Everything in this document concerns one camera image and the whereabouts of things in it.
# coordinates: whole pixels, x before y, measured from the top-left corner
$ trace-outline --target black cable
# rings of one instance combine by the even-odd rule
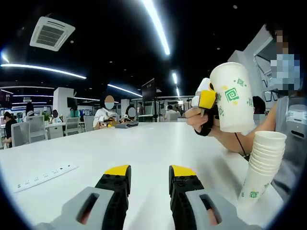
[[[240,142],[240,140],[239,140],[239,138],[238,138],[238,136],[237,136],[236,133],[235,133],[235,136],[236,136],[236,138],[237,138],[238,141],[239,141],[239,144],[240,144],[240,146],[241,146],[241,148],[242,148],[242,150],[243,150],[243,153],[244,153],[245,157],[247,157],[247,155],[246,155],[246,153],[245,153],[245,151],[244,151],[244,148],[243,148],[243,146],[241,145],[241,142]]]

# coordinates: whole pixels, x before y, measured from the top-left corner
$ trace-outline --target chair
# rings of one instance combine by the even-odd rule
[[[177,122],[178,114],[170,114],[169,122]]]
[[[30,143],[30,122],[13,124],[12,129],[12,146],[21,146]]]
[[[85,124],[85,131],[89,132],[89,131],[93,131],[93,122],[94,122],[94,118],[95,116],[84,116],[84,124]]]
[[[79,118],[78,117],[67,117],[65,125],[65,135],[70,136],[79,133]]]
[[[45,116],[28,116],[27,122],[30,123],[29,141],[30,143],[48,140],[45,129]]]

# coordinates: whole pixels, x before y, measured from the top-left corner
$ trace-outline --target electrical outlet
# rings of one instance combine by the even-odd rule
[[[31,188],[33,186],[39,185],[41,183],[44,183],[48,180],[51,180],[53,178],[56,178],[58,176],[61,176],[71,170],[74,170],[78,168],[78,166],[74,164],[62,164],[60,167],[49,170],[48,172],[45,173],[38,173],[37,176],[32,177],[30,180],[25,180],[23,183],[18,183],[14,187],[14,192],[18,193],[20,191],[23,191],[25,189]]]

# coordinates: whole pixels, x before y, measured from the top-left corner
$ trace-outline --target black ceiling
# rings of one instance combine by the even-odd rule
[[[202,0],[153,0],[153,3],[168,41],[169,56],[165,55],[141,0],[18,4],[11,1],[5,6],[0,3],[2,9],[10,11],[9,17],[1,16],[6,23],[0,36],[0,50],[6,53],[10,63],[60,69],[87,77],[82,80],[43,70],[0,68],[0,86],[68,87],[76,90],[77,97],[99,99],[111,94],[119,101],[137,96],[110,89],[108,83],[141,94],[138,89],[155,78],[162,91],[157,96],[176,95],[171,77],[171,70],[176,70],[180,94],[193,95],[201,79],[226,62],[235,50],[244,50],[263,25],[259,17],[252,16],[250,4]],[[58,52],[29,46],[38,19],[46,15],[76,28]],[[9,91],[53,95],[53,90],[48,89]],[[13,102],[19,101],[22,98],[14,97]]]

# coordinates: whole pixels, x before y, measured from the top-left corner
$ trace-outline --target white pillar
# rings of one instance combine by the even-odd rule
[[[120,100],[120,107],[121,107],[121,116],[126,114],[126,109],[130,105],[130,100],[129,99],[121,99]]]
[[[53,109],[56,109],[59,115],[63,115],[64,118],[70,114],[67,98],[73,97],[73,91],[74,89],[58,87],[53,92]]]

